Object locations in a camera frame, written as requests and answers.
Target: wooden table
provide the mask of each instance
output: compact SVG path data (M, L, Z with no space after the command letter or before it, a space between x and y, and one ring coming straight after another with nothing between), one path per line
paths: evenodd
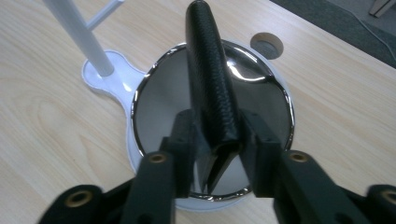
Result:
M127 1L95 30L105 49L139 69L183 42L190 1ZM106 1L76 1L86 19ZM284 44L274 66L296 114L292 148L340 186L364 194L396 185L396 70L269 1L208 0L222 38L248 44L259 32ZM0 7L0 223L34 223L79 184L104 191L134 173L124 115L85 86L85 57L41 1ZM272 200L246 197L213 213L177 211L177 223L275 223Z

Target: textured leather surface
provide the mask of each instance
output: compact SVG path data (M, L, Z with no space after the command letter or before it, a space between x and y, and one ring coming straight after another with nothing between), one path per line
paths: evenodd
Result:
M219 32L209 5L193 2L186 14L191 105L196 125L216 153L241 141L240 115Z

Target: floor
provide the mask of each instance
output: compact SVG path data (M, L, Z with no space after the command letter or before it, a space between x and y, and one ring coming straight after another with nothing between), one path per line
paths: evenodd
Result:
M391 35L396 35L396 4L380 18L369 14L375 0L327 0L343 9L353 12L361 21Z
M271 1L396 68L396 6L376 18L375 0Z

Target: white stand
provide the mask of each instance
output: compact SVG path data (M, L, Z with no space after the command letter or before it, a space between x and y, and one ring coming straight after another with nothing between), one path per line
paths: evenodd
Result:
M136 171L142 155L131 126L131 103L145 73L130 65L122 54L116 51L104 52L92 33L123 0L112 0L87 23L72 0L43 1L88 58L82 69L82 78L87 85L94 91L116 99L122 105L126 118L126 144L130 162Z

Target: white metal rod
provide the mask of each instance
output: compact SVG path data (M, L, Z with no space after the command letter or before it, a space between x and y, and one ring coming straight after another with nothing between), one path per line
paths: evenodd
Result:
M105 18L107 18L113 11L119 7L124 0L112 0L105 7L102 8L92 19L87 22L87 28L92 31Z
M86 23L72 0L43 0L58 22L73 38L75 43L88 58L98 74L110 76L114 67L107 58L93 33L87 29Z

